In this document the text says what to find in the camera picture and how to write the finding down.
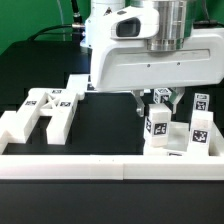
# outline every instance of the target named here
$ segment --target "cable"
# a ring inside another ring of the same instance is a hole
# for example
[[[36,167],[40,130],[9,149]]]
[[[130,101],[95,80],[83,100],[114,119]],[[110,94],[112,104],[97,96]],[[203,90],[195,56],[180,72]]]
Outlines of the cable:
[[[220,23],[217,20],[210,19],[206,0],[201,0],[201,4],[205,20],[194,22],[194,29],[215,28],[217,26],[224,27],[223,23]]]
[[[63,10],[62,10],[62,7],[61,7],[61,1],[57,0],[57,4],[58,4],[58,9],[59,9],[60,18],[61,18],[61,25],[63,25],[65,22],[64,22]]]
[[[202,10],[204,13],[205,20],[210,21],[206,0],[201,0],[201,4],[202,4]]]
[[[40,33],[38,36],[41,36],[41,35],[72,35],[72,34],[81,34],[79,32],[62,32],[62,33]]]
[[[74,23],[82,23],[82,16],[79,12],[79,7],[76,0],[71,0],[73,10]]]
[[[27,40],[28,41],[34,41],[39,35],[42,35],[42,33],[45,33],[45,32],[50,31],[50,30],[63,29],[63,28],[72,28],[72,24],[64,24],[64,25],[47,27],[45,29],[40,30],[36,34],[30,36]]]

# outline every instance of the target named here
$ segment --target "white cube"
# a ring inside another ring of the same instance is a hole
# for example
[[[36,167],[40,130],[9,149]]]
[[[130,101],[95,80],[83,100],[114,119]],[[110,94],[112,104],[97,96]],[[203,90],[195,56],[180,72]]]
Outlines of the white cube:
[[[168,88],[154,89],[153,101],[155,103],[164,103],[168,101],[172,92]]]

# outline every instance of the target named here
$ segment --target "metal bracket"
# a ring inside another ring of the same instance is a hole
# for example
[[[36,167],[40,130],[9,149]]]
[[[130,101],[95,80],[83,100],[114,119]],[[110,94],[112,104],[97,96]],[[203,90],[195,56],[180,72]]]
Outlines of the metal bracket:
[[[173,90],[173,92],[169,98],[169,101],[173,104],[173,114],[176,114],[177,104],[180,102],[185,93],[185,87],[174,87],[171,89]]]
[[[137,114],[139,115],[139,117],[144,117],[145,104],[141,99],[141,97],[144,96],[144,90],[133,90],[131,91],[131,93],[137,102]]]

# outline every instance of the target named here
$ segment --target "white block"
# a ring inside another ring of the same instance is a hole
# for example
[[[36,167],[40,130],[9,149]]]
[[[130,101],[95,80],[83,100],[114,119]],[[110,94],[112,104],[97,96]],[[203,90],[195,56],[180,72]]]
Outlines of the white block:
[[[193,110],[207,111],[209,100],[208,94],[195,93]]]
[[[79,100],[78,94],[63,94],[47,127],[48,144],[64,145]]]
[[[153,101],[155,103],[164,103],[168,101],[172,92],[168,88],[154,89]]]
[[[39,109],[46,102],[46,93],[29,95],[16,115],[9,121],[10,143],[26,143],[39,119]]]
[[[0,119],[0,154],[2,154],[8,144],[7,124],[16,115],[16,111],[5,111]]]
[[[213,112],[193,110],[191,128],[211,130],[213,125]]]
[[[144,139],[150,147],[162,147],[168,142],[171,111],[164,104],[150,104],[145,118]]]
[[[189,156],[208,156],[213,113],[195,110],[192,114],[187,152]]]

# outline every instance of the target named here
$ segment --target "black table surface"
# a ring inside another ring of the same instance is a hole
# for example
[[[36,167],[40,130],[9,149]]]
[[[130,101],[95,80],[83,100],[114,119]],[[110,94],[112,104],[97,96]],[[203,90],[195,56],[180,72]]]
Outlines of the black table surface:
[[[65,88],[69,74],[89,73],[90,56],[71,42],[17,42],[0,56],[0,113],[18,110],[34,87]],[[190,120],[195,92],[211,96],[224,127],[223,84],[186,88],[176,121]],[[144,97],[152,102],[152,94]],[[65,146],[46,144],[41,118],[26,145],[5,154],[141,154],[143,123],[130,94],[87,94]],[[223,224],[222,181],[0,180],[0,223]]]

